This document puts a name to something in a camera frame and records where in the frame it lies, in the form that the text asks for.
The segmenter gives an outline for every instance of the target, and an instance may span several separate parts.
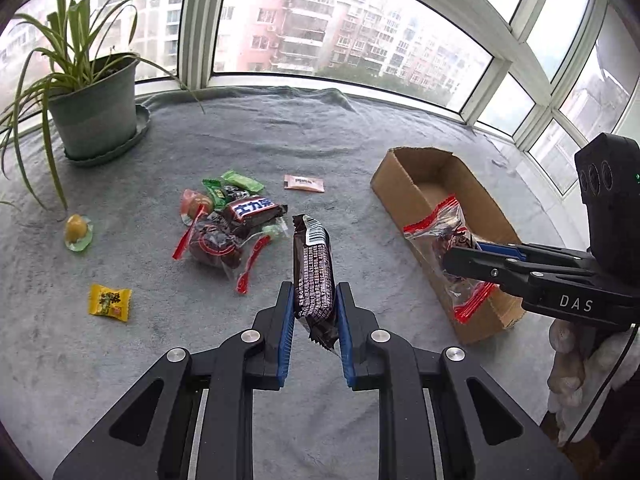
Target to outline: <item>green candy wrapper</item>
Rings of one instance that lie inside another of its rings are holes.
[[[214,211],[223,210],[225,205],[228,203],[228,200],[222,190],[222,184],[220,181],[213,180],[211,178],[204,178],[202,180],[202,185],[207,190],[207,193],[209,193],[209,196],[213,199]]]
[[[264,189],[264,184],[261,184],[257,180],[249,178],[248,176],[242,176],[236,173],[234,170],[229,170],[220,176],[222,180],[234,186],[241,187],[252,193],[260,193]]]

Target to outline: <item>gray flower pot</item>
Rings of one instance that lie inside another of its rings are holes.
[[[111,60],[119,56],[122,54],[111,56]],[[95,70],[106,60],[97,59]],[[137,64],[135,59],[123,58],[110,76],[77,92],[50,98],[49,111],[69,158],[103,155],[136,134]]]

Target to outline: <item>black cable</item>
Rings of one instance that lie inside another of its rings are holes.
[[[587,408],[587,411],[584,412],[584,415],[582,416],[582,418],[580,419],[580,421],[578,422],[578,424],[576,425],[574,430],[571,432],[571,435],[566,440],[566,442],[564,443],[564,445],[562,446],[561,449],[564,449],[566,446],[568,446],[568,444],[574,438],[575,434],[578,433],[578,430],[580,430],[580,427],[581,427],[582,423],[585,421],[585,419],[587,418],[587,416],[589,415],[589,413],[591,412],[591,410],[595,406],[596,402],[598,402],[598,399],[600,398],[600,395],[602,394],[604,389],[607,387],[607,384],[609,384],[610,380],[613,378],[613,375],[615,375],[615,373],[618,371],[618,368],[620,368],[620,365],[622,364],[622,361],[625,360],[626,354],[629,352],[629,349],[631,348],[631,345],[633,344],[634,340],[636,339],[636,335],[638,334],[638,328],[640,328],[640,324],[636,324],[634,326],[633,330],[631,331],[631,336],[629,336],[629,340],[626,342],[626,345],[625,345],[625,347],[624,347],[624,349],[622,351],[622,354],[620,354],[620,357],[616,361],[616,364],[613,365],[613,368],[609,372],[609,375],[607,376],[607,378],[604,379],[604,382],[600,385],[600,389],[596,392],[595,397],[593,397],[593,400],[589,404],[589,407]]]

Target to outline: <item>white glove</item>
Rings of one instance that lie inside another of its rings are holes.
[[[547,380],[548,410],[556,414],[558,445],[562,446],[584,415],[593,397],[609,375],[631,336],[631,329],[606,339],[586,361],[580,356],[580,329],[574,324],[556,319],[549,328],[549,342],[556,351],[554,366]],[[629,349],[610,383],[600,394],[572,442],[582,440],[595,423],[611,388],[617,390],[638,370],[640,365],[640,333]]]

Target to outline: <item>yellow candy wrapper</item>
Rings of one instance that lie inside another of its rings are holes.
[[[129,319],[130,288],[114,290],[94,283],[89,293],[89,314],[109,316],[126,321]]]

